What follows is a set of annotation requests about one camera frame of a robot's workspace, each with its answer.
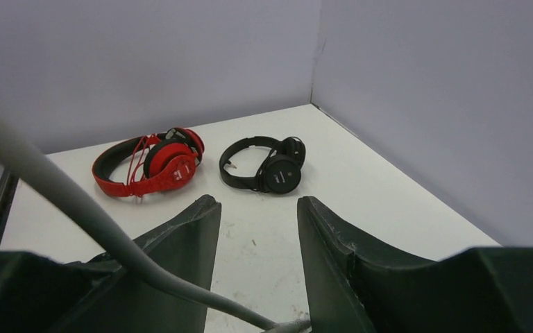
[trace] red headphones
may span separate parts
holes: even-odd
[[[145,149],[154,145],[141,163]],[[186,185],[193,175],[205,146],[203,141],[189,129],[173,128],[166,133],[135,137],[117,144],[103,152],[93,163],[95,181],[108,196],[142,196],[147,193],[177,189]],[[133,173],[128,172],[128,180],[113,182],[111,173],[126,158],[132,162],[138,151],[142,151]],[[135,171],[143,167],[142,179],[135,180]]]

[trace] tabletop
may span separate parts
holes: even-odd
[[[167,129],[178,124],[169,124]],[[471,246],[498,244],[422,186],[383,159],[313,105],[192,128],[205,142],[203,162],[181,189],[143,198],[111,198],[96,185],[93,161],[114,143],[48,155],[132,238],[168,221],[203,194],[223,205],[212,291],[274,321],[309,312],[299,246],[296,203],[315,196],[340,217],[401,250],[443,259]],[[264,135],[303,140],[302,180],[277,196],[222,183],[218,161],[233,142]],[[253,176],[268,149],[249,148],[232,158],[237,176]],[[112,175],[126,179],[129,162]],[[103,252],[52,204],[20,181],[1,250],[29,250],[58,262],[88,261]],[[206,332],[256,332],[237,318],[208,310]]]

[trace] white wall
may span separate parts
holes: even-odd
[[[533,1],[323,0],[319,45],[313,102],[496,241],[533,245]]]
[[[48,153],[306,104],[319,10],[0,0],[0,112]]]

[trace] headphones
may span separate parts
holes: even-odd
[[[230,158],[250,146],[267,147],[271,152],[254,177],[232,176],[226,171],[226,164],[232,165]],[[231,187],[285,194],[299,185],[304,161],[305,145],[297,137],[288,137],[283,141],[272,137],[251,137],[235,142],[223,152],[219,159],[219,172],[223,182]]]
[[[136,169],[143,166],[140,181],[130,182],[128,179],[124,184],[110,180],[111,173],[121,162],[151,145],[154,147],[144,158],[144,163],[138,162],[136,166]],[[166,133],[135,137],[109,148],[95,160],[92,173],[96,183],[108,196],[142,196],[177,189],[193,178],[204,150],[203,141],[197,133],[173,128]]]

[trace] black headphones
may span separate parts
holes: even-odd
[[[232,176],[226,171],[230,158],[250,146],[270,148],[254,177]],[[293,191],[301,181],[301,167],[305,161],[305,145],[297,137],[279,141],[272,137],[250,137],[242,139],[221,154],[219,172],[227,185],[237,189],[251,189],[258,192],[285,194]]]

